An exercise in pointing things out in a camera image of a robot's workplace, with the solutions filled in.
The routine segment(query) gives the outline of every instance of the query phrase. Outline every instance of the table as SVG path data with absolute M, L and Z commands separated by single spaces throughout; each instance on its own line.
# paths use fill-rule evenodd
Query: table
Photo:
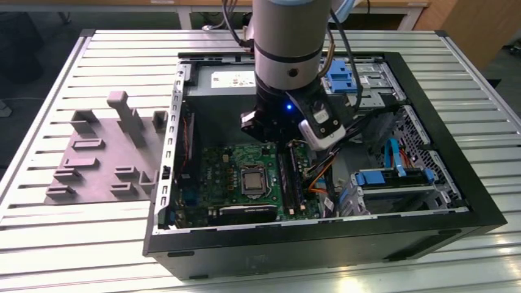
M 430 0 L 370 0 L 372 14 L 404 15 L 400 31 L 412 31 Z M 366 3 L 352 13 L 366 13 Z M 192 12 L 220 12 L 221 0 L 3 0 L 1 11 L 24 12 L 177 12 L 181 29 L 192 29 Z M 240 0 L 236 12 L 252 12 L 252 0 Z
M 414 261 L 180 282 L 141 256 L 148 202 L 45 206 L 76 109 L 116 118 L 111 90 L 141 117 L 168 109 L 180 52 L 237 51 L 227 32 L 96 31 L 76 42 L 0 182 L 0 288 L 113 292 L 513 292 L 521 285 L 521 122 L 452 40 L 433 32 L 350 31 L 356 51 L 397 51 L 508 224 Z M 337 49 L 340 35 L 334 33 Z

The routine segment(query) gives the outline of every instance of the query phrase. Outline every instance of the wooden cabinet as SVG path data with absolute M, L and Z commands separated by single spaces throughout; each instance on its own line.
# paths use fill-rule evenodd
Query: wooden cabinet
M 444 30 L 485 69 L 521 27 L 521 0 L 432 0 L 414 30 Z

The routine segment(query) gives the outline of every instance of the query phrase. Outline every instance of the metal slatted surface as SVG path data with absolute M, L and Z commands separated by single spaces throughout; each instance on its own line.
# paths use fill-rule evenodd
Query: metal slatted surface
M 342 51 L 340 36 L 336 44 Z M 450 40 L 432 32 L 350 32 L 357 51 L 397 51 L 508 224 L 416 261 L 180 282 L 141 256 L 148 202 L 45 206 L 45 186 L 72 134 L 75 109 L 117 117 L 111 90 L 151 117 L 171 102 L 179 52 L 235 51 L 225 32 L 97 31 L 83 38 L 0 184 L 0 290 L 113 292 L 517 292 L 521 284 L 521 135 L 517 119 Z

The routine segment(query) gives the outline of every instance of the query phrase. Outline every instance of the cpu socket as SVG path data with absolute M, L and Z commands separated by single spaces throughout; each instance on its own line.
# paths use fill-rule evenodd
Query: cpu socket
M 242 195 L 250 199 L 266 193 L 265 169 L 261 166 L 241 169 Z

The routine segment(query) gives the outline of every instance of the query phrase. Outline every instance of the motherboard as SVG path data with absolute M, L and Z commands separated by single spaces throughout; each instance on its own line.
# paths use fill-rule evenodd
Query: motherboard
M 304 145 L 297 145 L 298 172 L 310 165 Z M 203 149 L 200 184 L 183 190 L 188 226 L 207 226 L 217 210 L 262 207 L 276 212 L 276 221 L 318 218 L 318 201 L 306 200 L 302 210 L 284 206 L 277 148 L 273 144 L 215 146 Z

